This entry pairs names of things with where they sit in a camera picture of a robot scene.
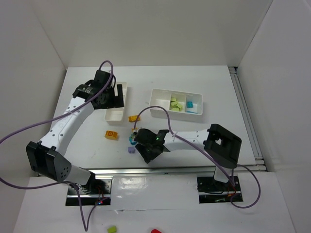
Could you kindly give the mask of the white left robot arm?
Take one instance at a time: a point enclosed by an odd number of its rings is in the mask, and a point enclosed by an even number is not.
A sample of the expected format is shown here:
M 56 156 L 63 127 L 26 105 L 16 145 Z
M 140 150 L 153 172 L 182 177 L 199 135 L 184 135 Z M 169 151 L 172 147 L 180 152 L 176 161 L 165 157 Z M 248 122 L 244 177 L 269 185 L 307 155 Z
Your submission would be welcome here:
M 79 85 L 64 112 L 50 131 L 38 142 L 29 142 L 26 153 L 32 171 L 57 182 L 70 182 L 88 193 L 103 191 L 105 182 L 84 168 L 73 165 L 65 158 L 67 148 L 83 122 L 100 109 L 124 106 L 123 89 L 116 77 L 98 69 L 93 80 Z

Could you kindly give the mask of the lime two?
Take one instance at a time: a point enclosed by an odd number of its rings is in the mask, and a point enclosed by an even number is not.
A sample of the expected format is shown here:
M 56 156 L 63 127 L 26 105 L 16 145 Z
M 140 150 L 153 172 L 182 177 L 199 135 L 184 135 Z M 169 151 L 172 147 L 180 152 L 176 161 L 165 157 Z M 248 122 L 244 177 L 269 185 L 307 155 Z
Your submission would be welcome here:
M 176 105 L 176 108 L 178 108 L 178 111 L 183 111 L 183 109 L 184 109 L 184 107 L 183 107 L 183 105 L 182 104 L 180 104 L 180 103 L 178 103 L 177 105 Z

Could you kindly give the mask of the teal printed oval brick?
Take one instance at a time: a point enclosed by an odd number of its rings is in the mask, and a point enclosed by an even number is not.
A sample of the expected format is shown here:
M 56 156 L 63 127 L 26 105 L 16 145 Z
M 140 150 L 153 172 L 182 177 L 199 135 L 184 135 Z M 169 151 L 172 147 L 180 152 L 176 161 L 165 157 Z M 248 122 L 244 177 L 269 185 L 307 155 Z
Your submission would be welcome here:
M 135 141 L 135 135 L 131 134 L 129 137 L 129 142 L 131 145 L 135 145 L 137 142 Z

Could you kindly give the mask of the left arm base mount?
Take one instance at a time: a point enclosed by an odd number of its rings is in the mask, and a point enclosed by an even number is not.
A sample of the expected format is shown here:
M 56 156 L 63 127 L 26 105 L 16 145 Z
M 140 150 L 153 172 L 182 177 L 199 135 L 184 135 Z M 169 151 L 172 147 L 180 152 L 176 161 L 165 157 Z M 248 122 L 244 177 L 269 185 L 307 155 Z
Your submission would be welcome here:
M 100 176 L 99 179 L 105 183 L 105 186 L 96 187 L 95 191 L 87 191 L 78 185 L 82 206 L 93 206 L 95 203 L 99 206 L 111 205 L 112 177 Z M 71 186 L 67 191 L 65 205 L 79 206 L 77 191 Z

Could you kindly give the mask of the orange curved brick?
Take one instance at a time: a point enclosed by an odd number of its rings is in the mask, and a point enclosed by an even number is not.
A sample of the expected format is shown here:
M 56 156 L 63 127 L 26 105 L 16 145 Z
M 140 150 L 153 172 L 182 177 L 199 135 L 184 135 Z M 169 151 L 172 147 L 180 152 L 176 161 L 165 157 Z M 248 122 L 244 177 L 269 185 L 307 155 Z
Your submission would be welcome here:
M 109 140 L 118 140 L 118 133 L 115 131 L 106 131 L 105 133 L 105 138 L 109 139 Z

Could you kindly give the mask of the pale lime square brick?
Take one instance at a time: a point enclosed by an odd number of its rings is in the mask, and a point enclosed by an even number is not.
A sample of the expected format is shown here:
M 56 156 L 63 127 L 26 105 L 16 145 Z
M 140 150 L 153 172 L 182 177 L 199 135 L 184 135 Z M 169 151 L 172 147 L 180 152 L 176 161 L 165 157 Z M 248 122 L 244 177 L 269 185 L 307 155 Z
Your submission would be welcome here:
M 176 108 L 176 105 L 178 104 L 178 102 L 171 102 L 170 103 L 170 110 Z

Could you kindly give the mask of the orange two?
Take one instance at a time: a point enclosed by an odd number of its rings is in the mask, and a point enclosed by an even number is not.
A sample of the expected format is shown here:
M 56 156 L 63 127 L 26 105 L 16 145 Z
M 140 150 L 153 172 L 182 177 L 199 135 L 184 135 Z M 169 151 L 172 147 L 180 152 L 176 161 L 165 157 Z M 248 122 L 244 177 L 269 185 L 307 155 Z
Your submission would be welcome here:
M 140 121 L 140 117 L 138 115 L 133 115 L 128 117 L 129 122 Z

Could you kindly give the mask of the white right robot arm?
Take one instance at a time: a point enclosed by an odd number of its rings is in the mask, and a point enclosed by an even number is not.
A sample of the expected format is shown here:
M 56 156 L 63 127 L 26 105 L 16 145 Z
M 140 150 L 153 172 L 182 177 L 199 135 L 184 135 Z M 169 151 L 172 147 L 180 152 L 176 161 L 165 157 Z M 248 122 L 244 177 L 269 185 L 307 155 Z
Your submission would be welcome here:
M 197 150 L 215 164 L 214 180 L 234 184 L 233 170 L 237 167 L 242 140 L 219 124 L 193 132 L 160 130 L 154 133 L 141 128 L 134 132 L 136 150 L 145 163 L 164 152 Z

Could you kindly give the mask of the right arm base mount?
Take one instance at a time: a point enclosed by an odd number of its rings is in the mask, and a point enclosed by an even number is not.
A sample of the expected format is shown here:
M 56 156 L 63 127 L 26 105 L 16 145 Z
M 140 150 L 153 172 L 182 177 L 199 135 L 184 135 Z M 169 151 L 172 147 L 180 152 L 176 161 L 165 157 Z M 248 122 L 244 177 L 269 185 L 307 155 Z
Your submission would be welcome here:
M 232 186 L 230 182 L 217 182 L 213 177 L 197 177 L 199 203 L 225 203 L 231 199 L 233 202 L 243 202 L 238 176 L 234 176 L 234 182 L 235 186 Z

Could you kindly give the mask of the small teal brick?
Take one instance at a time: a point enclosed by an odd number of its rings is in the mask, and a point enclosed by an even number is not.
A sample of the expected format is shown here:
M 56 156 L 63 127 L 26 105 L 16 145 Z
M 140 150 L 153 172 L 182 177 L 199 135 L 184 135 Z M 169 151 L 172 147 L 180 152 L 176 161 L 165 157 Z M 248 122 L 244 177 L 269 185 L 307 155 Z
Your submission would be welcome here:
M 187 101 L 187 108 L 193 108 L 192 101 Z

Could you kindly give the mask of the purple curved brick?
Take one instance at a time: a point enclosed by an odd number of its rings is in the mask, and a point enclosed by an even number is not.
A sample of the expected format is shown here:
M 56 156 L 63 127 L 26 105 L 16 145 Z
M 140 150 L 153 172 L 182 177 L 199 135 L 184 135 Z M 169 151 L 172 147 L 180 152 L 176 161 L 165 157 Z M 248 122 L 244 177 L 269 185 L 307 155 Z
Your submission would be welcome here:
M 132 153 L 135 153 L 135 152 L 136 152 L 135 147 L 128 147 L 128 153 L 132 154 Z

